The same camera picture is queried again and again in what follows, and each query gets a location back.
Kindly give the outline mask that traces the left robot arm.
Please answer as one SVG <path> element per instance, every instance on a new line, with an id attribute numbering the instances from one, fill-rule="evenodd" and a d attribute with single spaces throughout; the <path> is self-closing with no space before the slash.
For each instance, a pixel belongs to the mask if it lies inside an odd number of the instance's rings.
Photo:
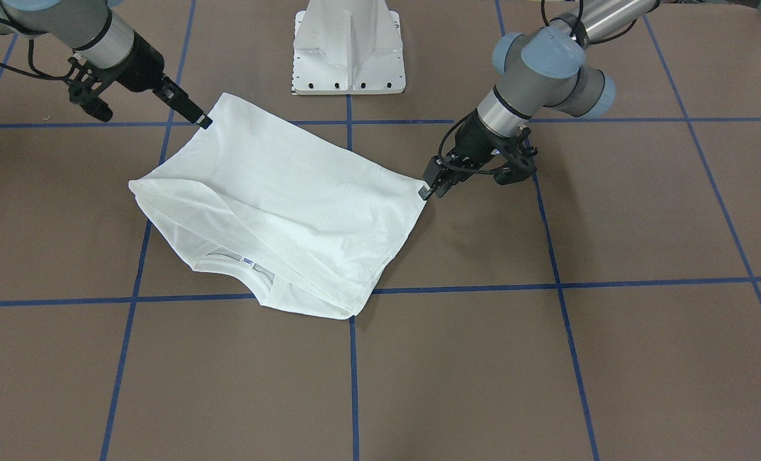
<path id="1" fill-rule="evenodd" d="M 616 85 L 586 63 L 588 47 L 629 32 L 658 1 L 582 1 L 575 10 L 544 18 L 532 34 L 504 35 L 492 52 L 500 81 L 447 136 L 425 168 L 421 199 L 444 196 L 472 175 L 490 175 L 501 186 L 536 173 L 536 148 L 527 123 L 542 108 L 575 118 L 601 117 L 613 105 Z"/>

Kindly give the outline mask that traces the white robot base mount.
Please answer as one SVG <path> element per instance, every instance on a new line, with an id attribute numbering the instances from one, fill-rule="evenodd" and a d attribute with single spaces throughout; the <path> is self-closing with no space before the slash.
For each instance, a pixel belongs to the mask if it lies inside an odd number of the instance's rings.
<path id="1" fill-rule="evenodd" d="M 293 50 L 295 95 L 406 89 L 400 15 L 385 1 L 310 1 L 295 14 Z"/>

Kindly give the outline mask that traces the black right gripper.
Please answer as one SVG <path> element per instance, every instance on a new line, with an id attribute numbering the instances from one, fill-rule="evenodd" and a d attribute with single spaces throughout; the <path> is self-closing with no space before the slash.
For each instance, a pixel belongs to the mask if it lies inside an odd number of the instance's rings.
<path id="1" fill-rule="evenodd" d="M 152 91 L 167 107 L 184 119 L 196 119 L 194 124 L 208 129 L 213 120 L 193 102 L 181 87 L 164 73 L 163 55 L 137 32 L 131 52 L 120 65 L 117 81 L 127 90 L 140 93 Z"/>

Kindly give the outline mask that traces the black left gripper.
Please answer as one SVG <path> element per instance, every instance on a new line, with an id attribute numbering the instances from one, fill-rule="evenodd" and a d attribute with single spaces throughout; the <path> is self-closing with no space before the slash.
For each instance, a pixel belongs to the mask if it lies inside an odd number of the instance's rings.
<path id="1" fill-rule="evenodd" d="M 438 154 L 430 158 L 424 170 L 425 185 L 419 190 L 423 201 L 430 196 L 444 196 L 451 187 L 466 181 L 471 175 L 491 175 L 495 168 L 483 170 L 495 151 L 495 139 L 509 138 L 488 128 L 479 116 L 471 111 L 444 135 L 438 146 Z"/>

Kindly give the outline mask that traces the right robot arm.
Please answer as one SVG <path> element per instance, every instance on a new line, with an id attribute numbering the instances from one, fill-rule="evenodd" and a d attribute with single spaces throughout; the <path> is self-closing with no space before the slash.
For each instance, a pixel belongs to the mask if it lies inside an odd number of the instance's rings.
<path id="1" fill-rule="evenodd" d="M 112 110 L 101 93 L 118 83 L 126 90 L 150 91 L 188 122 L 207 129 L 211 118 L 164 72 L 161 53 L 113 11 L 114 1 L 0 1 L 0 36 L 52 35 L 71 49 L 70 70 L 54 76 L 38 70 L 29 56 L 24 76 L 67 85 L 69 100 L 88 116 L 109 122 Z"/>

